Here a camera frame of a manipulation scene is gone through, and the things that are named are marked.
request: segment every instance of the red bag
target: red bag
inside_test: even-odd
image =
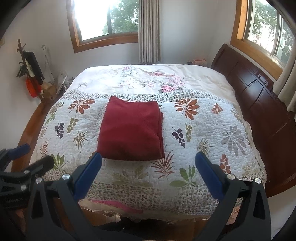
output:
[[[100,128],[97,152],[113,160],[163,158],[162,119],[156,101],[127,102],[111,96]]]
[[[32,78],[32,80],[35,82],[35,86],[37,87],[37,92],[35,91],[33,83],[31,82],[31,80],[29,78],[26,79],[26,86],[27,86],[27,89],[28,89],[31,97],[34,98],[41,93],[41,86],[40,86],[40,84],[38,84],[38,82],[35,78]]]

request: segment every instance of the window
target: window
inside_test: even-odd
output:
[[[291,54],[294,36],[266,0],[237,0],[230,44],[278,79]]]
[[[245,39],[256,43],[286,65],[294,36],[280,14],[266,0],[249,0]]]
[[[74,52],[138,42],[139,0],[67,0]]]

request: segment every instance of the metal screw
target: metal screw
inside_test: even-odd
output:
[[[256,177],[255,178],[255,182],[258,183],[258,184],[260,184],[261,183],[261,179]]]
[[[22,191],[24,191],[24,190],[27,189],[27,186],[26,186],[26,185],[21,185],[21,186],[20,186],[20,189],[21,189]]]
[[[229,180],[234,180],[235,179],[235,175],[233,175],[232,173],[227,174],[227,178]]]
[[[62,175],[62,179],[64,179],[64,180],[68,180],[69,178],[70,178],[70,174],[68,174],[68,173]]]
[[[40,183],[40,182],[42,182],[42,178],[39,177],[36,179],[36,183]]]

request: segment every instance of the tree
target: tree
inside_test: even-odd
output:
[[[281,60],[284,63],[288,62],[291,54],[292,45],[294,42],[294,35],[286,23],[283,24],[282,36],[281,36],[281,46],[280,49],[283,51]]]
[[[112,33],[138,31],[139,0],[121,0],[118,6],[110,9]],[[107,24],[103,29],[108,34]]]
[[[262,26],[266,26],[269,31],[269,37],[273,37],[276,30],[276,10],[269,4],[263,4],[255,1],[255,17],[252,34],[256,36],[255,43],[261,38]]]
[[[260,1],[255,1],[255,18],[252,34],[256,36],[255,43],[258,43],[258,40],[262,37],[262,27],[266,26],[269,31],[269,37],[274,38],[275,30],[277,25],[277,11],[269,4],[263,4]],[[281,36],[281,45],[280,50],[283,51],[281,60],[287,62],[291,54],[291,49],[293,45],[294,36],[287,26],[283,23],[282,36]]]

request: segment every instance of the wooden bed frame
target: wooden bed frame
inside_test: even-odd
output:
[[[235,90],[244,119],[250,123],[254,143],[267,171],[267,196],[281,193],[296,184],[296,125],[294,113],[272,92],[273,82],[261,69],[224,44],[212,66],[223,74]],[[14,161],[12,171],[29,165],[45,117],[53,103],[38,106],[29,120],[19,145],[28,143],[31,152]]]

